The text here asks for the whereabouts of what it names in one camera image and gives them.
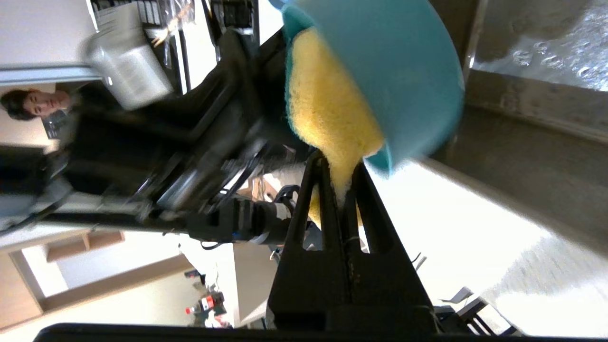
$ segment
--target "white wall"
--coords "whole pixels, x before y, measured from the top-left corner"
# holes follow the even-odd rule
[[[274,8],[268,0],[260,0],[260,41],[263,43],[283,26],[281,12]],[[202,9],[201,0],[195,0],[197,11]],[[216,66],[215,48],[211,44],[207,22],[203,13],[197,12],[196,24],[186,25],[184,35],[190,69],[192,88],[198,86],[205,76]]]
[[[80,46],[95,33],[88,0],[2,0],[0,68],[82,65]]]
[[[270,249],[253,243],[235,243],[234,268],[238,287],[238,326],[266,316],[277,263],[269,260]]]
[[[193,281],[178,273],[96,301],[44,316],[0,335],[0,342],[32,342],[56,323],[158,324],[186,326],[184,309],[198,300]]]
[[[61,270],[56,262],[47,262],[49,253],[47,246],[33,246],[21,250],[26,258],[34,277],[45,297],[50,297],[68,290],[67,283],[63,279]]]
[[[125,241],[57,261],[68,288],[75,288],[179,254],[177,237],[125,232]]]

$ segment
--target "man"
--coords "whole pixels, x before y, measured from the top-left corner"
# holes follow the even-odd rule
[[[72,104],[70,95],[64,91],[49,93],[37,89],[11,90],[2,95],[0,103],[12,119],[21,121],[44,119]]]
[[[87,111],[118,110],[120,105],[99,81],[87,83],[69,93],[65,90],[42,92],[37,89],[11,90],[0,97],[0,104],[14,120],[45,119],[57,111],[68,114],[76,107],[87,107]]]

